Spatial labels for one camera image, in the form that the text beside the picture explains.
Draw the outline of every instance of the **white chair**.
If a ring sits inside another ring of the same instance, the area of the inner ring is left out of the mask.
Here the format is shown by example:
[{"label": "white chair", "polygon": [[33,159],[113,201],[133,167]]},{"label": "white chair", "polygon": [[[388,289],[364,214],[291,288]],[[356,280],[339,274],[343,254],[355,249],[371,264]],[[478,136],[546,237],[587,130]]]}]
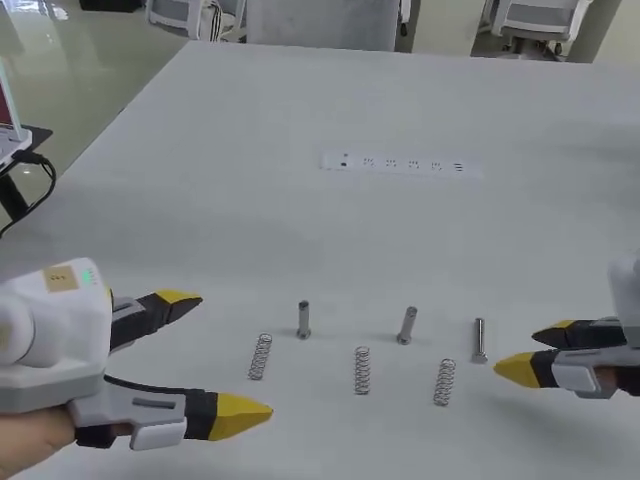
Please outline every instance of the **white chair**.
[{"label": "white chair", "polygon": [[483,19],[490,16],[493,35],[513,38],[513,53],[520,55],[527,40],[545,44],[575,40],[592,1],[489,0]]},{"label": "white chair", "polygon": [[146,17],[152,25],[209,42],[221,39],[225,21],[233,23],[233,15],[224,14],[217,0],[147,0]]},{"label": "white chair", "polygon": [[192,40],[200,39],[202,0],[147,0],[147,21],[184,30]]}]

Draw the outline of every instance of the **small metal part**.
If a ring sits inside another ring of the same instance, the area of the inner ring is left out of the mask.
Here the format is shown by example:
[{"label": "small metal part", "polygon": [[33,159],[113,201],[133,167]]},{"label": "small metal part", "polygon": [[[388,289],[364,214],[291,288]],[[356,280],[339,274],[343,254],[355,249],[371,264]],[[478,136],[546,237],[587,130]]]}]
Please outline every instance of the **small metal part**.
[{"label": "small metal part", "polygon": [[268,333],[261,333],[258,337],[256,349],[251,359],[251,366],[249,367],[249,378],[251,380],[262,380],[264,369],[267,366],[272,340],[273,338]]},{"label": "small metal part", "polygon": [[451,390],[455,383],[456,362],[450,358],[445,358],[440,362],[438,378],[436,378],[436,388],[433,394],[433,403],[439,407],[449,405]]},{"label": "small metal part", "polygon": [[298,331],[297,337],[300,340],[306,340],[311,335],[311,329],[309,328],[309,302],[302,300],[298,304]]},{"label": "small metal part", "polygon": [[400,345],[409,345],[411,343],[411,330],[416,323],[416,315],[418,309],[416,307],[408,307],[404,314],[404,320],[402,321],[402,328],[400,333],[396,336],[396,340]]},{"label": "small metal part", "polygon": [[369,347],[358,347],[355,351],[355,393],[356,395],[368,395],[371,387],[371,360]]},{"label": "small metal part", "polygon": [[473,363],[487,363],[487,354],[484,351],[484,318],[476,318],[475,335],[475,351],[471,361]]}]

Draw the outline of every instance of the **coil spring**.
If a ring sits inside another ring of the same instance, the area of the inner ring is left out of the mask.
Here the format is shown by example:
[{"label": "coil spring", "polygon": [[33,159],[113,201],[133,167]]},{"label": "coil spring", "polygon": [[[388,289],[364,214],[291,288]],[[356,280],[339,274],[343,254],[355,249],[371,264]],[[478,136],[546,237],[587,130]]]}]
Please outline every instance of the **coil spring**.
[{"label": "coil spring", "polygon": [[371,386],[371,362],[369,347],[358,347],[355,351],[355,393],[356,395],[368,395]]},{"label": "coil spring", "polygon": [[438,378],[436,378],[436,389],[433,394],[433,403],[439,407],[449,405],[451,398],[451,390],[455,383],[454,376],[456,372],[456,362],[450,358],[445,358],[440,362],[438,369]]},{"label": "coil spring", "polygon": [[258,337],[253,358],[251,359],[251,366],[249,367],[249,378],[251,380],[262,380],[264,368],[267,366],[272,340],[273,338],[268,333],[261,333]]}]

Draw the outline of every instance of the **metal pin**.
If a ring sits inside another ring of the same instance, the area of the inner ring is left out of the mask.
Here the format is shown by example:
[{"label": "metal pin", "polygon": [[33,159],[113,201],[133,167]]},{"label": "metal pin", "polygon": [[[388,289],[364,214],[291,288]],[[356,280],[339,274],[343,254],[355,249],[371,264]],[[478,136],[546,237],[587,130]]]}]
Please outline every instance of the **metal pin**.
[{"label": "metal pin", "polygon": [[471,360],[473,363],[487,363],[487,354],[484,351],[484,318],[476,318],[475,334],[475,352]]},{"label": "metal pin", "polygon": [[311,335],[311,329],[309,328],[309,302],[302,300],[298,304],[298,331],[297,337],[300,340],[306,340]]},{"label": "metal pin", "polygon": [[416,323],[416,315],[418,309],[416,307],[408,307],[404,314],[404,320],[402,321],[402,328],[400,333],[396,336],[400,345],[409,345],[411,343],[411,330],[413,330],[413,324]]}]

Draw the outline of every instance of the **power outlet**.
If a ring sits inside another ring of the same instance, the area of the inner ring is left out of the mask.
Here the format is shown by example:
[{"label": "power outlet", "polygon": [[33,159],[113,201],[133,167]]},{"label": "power outlet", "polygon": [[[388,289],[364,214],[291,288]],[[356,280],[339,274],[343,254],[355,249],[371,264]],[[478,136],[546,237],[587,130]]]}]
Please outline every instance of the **power outlet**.
[{"label": "power outlet", "polygon": [[322,157],[325,170],[395,173],[422,177],[480,178],[477,163],[460,160],[425,160],[383,155],[361,155],[350,152],[328,152]]}]

